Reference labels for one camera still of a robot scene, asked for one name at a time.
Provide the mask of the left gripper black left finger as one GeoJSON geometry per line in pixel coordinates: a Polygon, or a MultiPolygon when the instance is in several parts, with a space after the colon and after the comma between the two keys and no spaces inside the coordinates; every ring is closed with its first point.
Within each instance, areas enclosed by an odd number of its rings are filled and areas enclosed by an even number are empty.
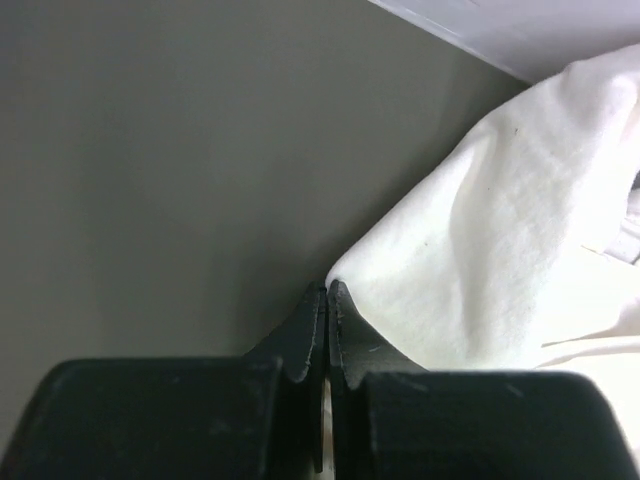
{"type": "Polygon", "coordinates": [[[326,291],[237,357],[77,359],[28,402],[5,479],[310,479],[323,468],[326,291]]]}

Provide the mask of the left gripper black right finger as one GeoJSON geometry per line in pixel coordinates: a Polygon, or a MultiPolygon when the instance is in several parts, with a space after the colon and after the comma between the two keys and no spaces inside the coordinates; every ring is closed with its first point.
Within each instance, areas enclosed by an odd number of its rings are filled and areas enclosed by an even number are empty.
{"type": "Polygon", "coordinates": [[[428,371],[327,294],[339,479],[635,479],[613,412],[564,372],[428,371]]]}

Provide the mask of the white t shirt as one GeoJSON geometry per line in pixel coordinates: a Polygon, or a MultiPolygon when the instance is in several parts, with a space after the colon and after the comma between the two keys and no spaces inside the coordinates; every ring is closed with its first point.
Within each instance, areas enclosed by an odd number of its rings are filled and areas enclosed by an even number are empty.
{"type": "Polygon", "coordinates": [[[638,175],[629,46],[485,116],[326,284],[425,370],[588,379],[639,475],[638,175]]]}

